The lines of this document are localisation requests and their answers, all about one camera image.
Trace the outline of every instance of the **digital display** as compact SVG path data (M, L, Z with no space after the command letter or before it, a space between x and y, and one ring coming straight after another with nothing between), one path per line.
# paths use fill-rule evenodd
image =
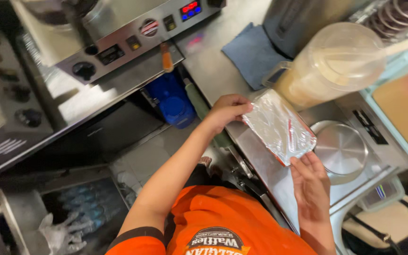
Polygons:
M201 13L201 11L202 9L199 0L187 4L186 6L180 9L180 16L182 18L182 22L185 22L195 17L197 14Z

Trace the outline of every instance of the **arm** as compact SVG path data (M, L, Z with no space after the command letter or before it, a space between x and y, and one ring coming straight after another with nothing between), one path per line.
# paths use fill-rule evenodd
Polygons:
M314 153L291 159L300 236L319 255L336 255L330 223L330 179Z
M155 227L163 233L165 218L210 141L226 124L241 120L240 115L251 110L248 99L240 95L220 97L182 147L146 183L122 224L119 235L144 226Z

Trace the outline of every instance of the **blue container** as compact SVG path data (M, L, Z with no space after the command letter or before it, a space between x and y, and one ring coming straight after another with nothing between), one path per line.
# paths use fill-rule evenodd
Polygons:
M167 123L183 129L195 119L195 109L173 73L165 73L147 84L146 90L152 98L158 100Z

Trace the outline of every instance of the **plastic lid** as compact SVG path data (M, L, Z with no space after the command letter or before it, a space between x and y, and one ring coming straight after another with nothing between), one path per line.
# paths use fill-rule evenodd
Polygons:
M382 39L359 24L340 22L326 26L309 44L310 63L320 79L334 89L356 91L374 83L386 66Z
M168 116L177 117L185 110L185 103L179 97L169 97L163 102L163 110Z

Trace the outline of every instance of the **blue lid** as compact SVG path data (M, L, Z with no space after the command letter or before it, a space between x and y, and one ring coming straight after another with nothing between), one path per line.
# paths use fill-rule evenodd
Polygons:
M163 110L166 115L177 117L185 110L185 103L179 97L169 97L163 101Z

